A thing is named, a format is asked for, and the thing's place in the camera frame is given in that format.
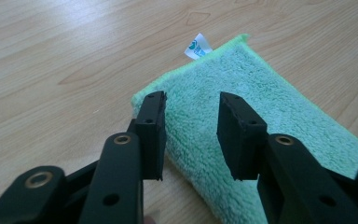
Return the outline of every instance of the green towel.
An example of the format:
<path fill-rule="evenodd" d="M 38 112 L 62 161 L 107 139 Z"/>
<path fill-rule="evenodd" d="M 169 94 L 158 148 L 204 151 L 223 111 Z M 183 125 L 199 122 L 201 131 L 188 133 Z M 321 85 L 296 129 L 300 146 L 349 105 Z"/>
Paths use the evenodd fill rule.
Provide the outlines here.
<path fill-rule="evenodd" d="M 217 141 L 220 91 L 241 96 L 266 121 L 269 133 L 287 133 L 322 166 L 354 178 L 358 138 L 279 76 L 239 35 L 206 56 L 158 78 L 132 98 L 167 92 L 167 153 L 224 223 L 266 223 L 256 181 L 234 181 Z"/>

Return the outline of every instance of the wood grain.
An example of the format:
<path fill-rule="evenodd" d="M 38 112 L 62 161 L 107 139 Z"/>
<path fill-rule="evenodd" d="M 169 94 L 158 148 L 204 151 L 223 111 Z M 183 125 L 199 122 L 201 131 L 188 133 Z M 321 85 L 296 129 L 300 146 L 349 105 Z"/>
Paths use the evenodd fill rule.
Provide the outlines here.
<path fill-rule="evenodd" d="M 358 1 L 0 0 L 0 194 L 19 174 L 97 160 L 125 131 L 131 96 L 190 62 L 197 33 L 214 48 L 240 33 L 304 95 L 358 136 Z M 145 182 L 159 223 L 218 223 L 166 163 Z"/>

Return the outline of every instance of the metal screw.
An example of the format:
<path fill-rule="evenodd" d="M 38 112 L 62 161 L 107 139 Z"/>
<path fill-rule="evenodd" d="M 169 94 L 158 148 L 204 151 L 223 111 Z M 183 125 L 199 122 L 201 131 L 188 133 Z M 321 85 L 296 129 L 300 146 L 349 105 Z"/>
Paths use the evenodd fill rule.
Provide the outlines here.
<path fill-rule="evenodd" d="M 277 136 L 275 138 L 275 141 L 285 146 L 291 146 L 292 144 L 295 143 L 295 141 L 293 141 L 292 138 L 283 135 Z"/>
<path fill-rule="evenodd" d="M 48 182 L 50 182 L 52 178 L 53 178 L 53 174 L 51 172 L 48 171 L 38 172 L 28 177 L 28 179 L 25 181 L 25 187 L 27 189 L 37 189 L 46 185 Z"/>
<path fill-rule="evenodd" d="M 115 138 L 114 142 L 118 145 L 125 145 L 131 141 L 128 135 L 121 135 Z"/>

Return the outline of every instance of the white label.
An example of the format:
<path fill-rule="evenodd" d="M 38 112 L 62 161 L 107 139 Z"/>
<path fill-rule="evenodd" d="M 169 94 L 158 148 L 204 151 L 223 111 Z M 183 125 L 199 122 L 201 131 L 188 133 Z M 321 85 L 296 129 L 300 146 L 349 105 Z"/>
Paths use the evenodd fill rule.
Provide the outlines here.
<path fill-rule="evenodd" d="M 211 46 L 209 46 L 208 40 L 202 34 L 198 34 L 196 38 L 191 42 L 191 44 L 185 50 L 185 54 L 197 60 L 198 58 L 205 56 L 205 54 L 212 51 Z"/>

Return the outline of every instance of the cleaning cloth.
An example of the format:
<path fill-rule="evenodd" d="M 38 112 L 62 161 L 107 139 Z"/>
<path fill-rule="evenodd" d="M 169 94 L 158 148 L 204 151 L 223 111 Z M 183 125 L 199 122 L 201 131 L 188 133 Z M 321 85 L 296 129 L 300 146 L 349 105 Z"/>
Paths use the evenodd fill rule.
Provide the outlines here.
<path fill-rule="evenodd" d="M 217 140 L 220 92 L 241 96 L 268 124 L 303 142 L 319 163 L 354 178 L 358 138 L 278 75 L 239 35 L 172 70 L 132 97 L 134 114 L 153 91 L 167 93 L 169 158 L 223 223 L 266 223 L 256 181 L 234 181 Z"/>

